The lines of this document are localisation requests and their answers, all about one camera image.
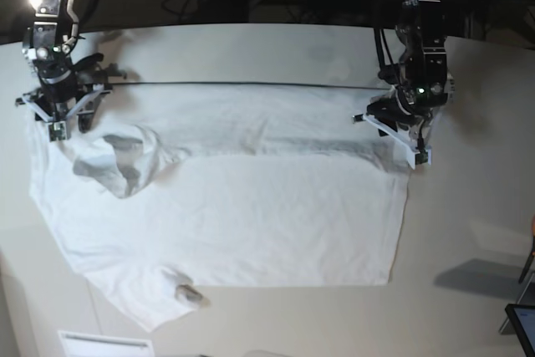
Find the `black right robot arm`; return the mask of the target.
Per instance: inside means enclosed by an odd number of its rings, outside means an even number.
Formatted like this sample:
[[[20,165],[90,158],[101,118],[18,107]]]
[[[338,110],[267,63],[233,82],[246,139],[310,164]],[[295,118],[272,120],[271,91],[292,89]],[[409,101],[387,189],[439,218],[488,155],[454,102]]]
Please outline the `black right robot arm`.
[[[126,72],[111,64],[102,68],[102,53],[94,53],[74,62],[71,59],[80,28],[88,21],[99,0],[89,0],[80,17],[75,0],[29,0],[34,10],[33,24],[23,37],[23,55],[36,74],[39,86],[16,99],[26,105],[35,120],[47,128],[51,141],[70,138],[71,121],[79,132],[90,130],[101,100],[110,94],[111,77],[126,77]]]

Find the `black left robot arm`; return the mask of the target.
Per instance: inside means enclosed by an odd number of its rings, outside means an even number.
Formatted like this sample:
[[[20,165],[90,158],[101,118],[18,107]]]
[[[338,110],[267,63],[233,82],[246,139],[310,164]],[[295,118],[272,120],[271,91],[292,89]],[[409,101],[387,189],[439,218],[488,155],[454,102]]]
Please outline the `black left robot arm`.
[[[374,40],[380,64],[378,77],[394,86],[390,95],[367,106],[365,116],[398,131],[427,123],[435,109],[444,106],[448,76],[446,31],[441,0],[401,0],[397,38],[405,46],[397,63],[385,62],[387,49],[380,14],[385,0],[379,0],[374,17]]]

